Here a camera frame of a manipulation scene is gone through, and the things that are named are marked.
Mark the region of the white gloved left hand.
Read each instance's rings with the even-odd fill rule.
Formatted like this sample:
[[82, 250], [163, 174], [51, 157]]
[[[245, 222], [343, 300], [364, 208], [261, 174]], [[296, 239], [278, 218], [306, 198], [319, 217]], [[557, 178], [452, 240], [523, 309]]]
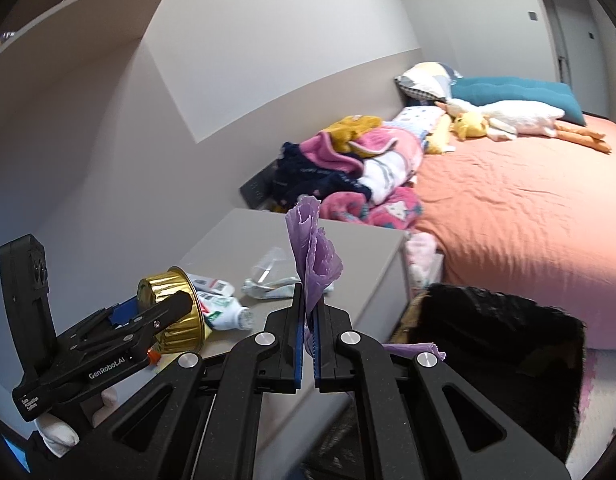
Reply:
[[35, 419], [46, 448], [62, 457], [119, 408], [117, 390], [102, 390], [90, 399], [53, 408]]

